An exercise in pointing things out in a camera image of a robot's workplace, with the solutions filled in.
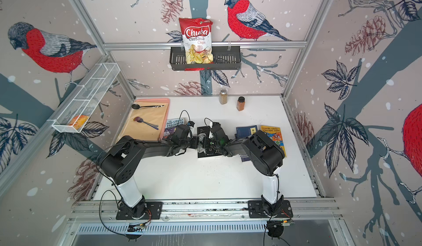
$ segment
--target wall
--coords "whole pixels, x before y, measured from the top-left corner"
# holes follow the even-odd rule
[[[335,0],[288,98],[357,245],[421,243],[419,3]]]
[[[74,69],[72,81],[79,82],[87,72],[83,65],[91,68],[100,53],[91,45],[91,37],[68,0],[0,0],[0,7],[1,177],[76,87],[65,86],[70,81],[67,72]],[[8,35],[18,22],[64,36],[50,35],[44,43],[40,36],[29,37],[22,28]],[[25,37],[29,47],[23,50],[20,46]],[[47,56],[37,56],[37,44],[44,44],[46,49],[41,53]],[[91,49],[83,54],[80,48]],[[128,104],[129,99],[115,81],[83,133],[59,134],[51,130],[37,157],[0,201],[0,245],[44,246],[56,242],[73,203],[88,198],[98,174],[92,161],[112,142],[120,124],[119,114],[126,111]]]
[[[303,40],[321,0],[249,0],[281,36]],[[237,41],[237,29],[227,22],[225,0],[82,0],[106,43],[180,42],[178,18],[210,18],[214,41]],[[263,36],[261,40],[281,40]],[[135,95],[177,95],[193,90],[203,95],[281,94],[299,49],[244,49],[241,71],[173,72],[169,50],[115,51],[114,57],[131,80],[143,87]]]

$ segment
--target pine cone illustration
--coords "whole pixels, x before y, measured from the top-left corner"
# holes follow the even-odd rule
[[[78,166],[75,175],[74,185],[68,190],[71,193],[71,199],[75,199],[72,207],[76,206],[77,201],[89,199],[88,195],[97,178],[98,171],[95,163],[86,159]]]
[[[201,84],[196,81],[189,81],[188,83],[179,83],[177,90],[174,90],[177,95],[202,95],[203,89]]]
[[[370,51],[385,36],[385,20],[381,16],[375,16],[373,19],[366,21],[362,25],[362,29],[357,31],[356,35],[352,35],[350,42],[346,43],[345,53],[356,55],[362,51]]]
[[[299,127],[300,135],[302,135],[303,142],[305,143],[306,147],[310,147],[313,145],[314,141],[314,126],[312,126],[312,122],[306,117],[305,113],[296,113],[295,116],[296,124]]]
[[[168,24],[171,20],[174,22],[183,10],[182,0],[161,0],[162,18],[161,20]]]

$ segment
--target spice jar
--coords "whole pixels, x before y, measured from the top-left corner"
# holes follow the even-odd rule
[[[244,97],[239,97],[238,98],[237,109],[238,109],[238,111],[242,111],[244,108],[245,108],[245,98]]]
[[[221,105],[227,103],[227,90],[226,89],[220,90],[219,100],[220,100]]]

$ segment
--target yellow book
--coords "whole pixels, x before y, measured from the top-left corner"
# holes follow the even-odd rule
[[[270,127],[270,126],[261,126],[261,131],[265,132],[268,137],[270,137],[274,143],[280,146],[283,149],[284,156],[287,157],[286,148],[284,147],[282,132],[278,127]]]

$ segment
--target black wall basket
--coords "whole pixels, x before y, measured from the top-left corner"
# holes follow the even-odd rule
[[[175,71],[195,70],[238,70],[240,69],[240,46],[214,46],[213,64],[187,64],[185,50],[172,47],[170,50],[170,65]]]

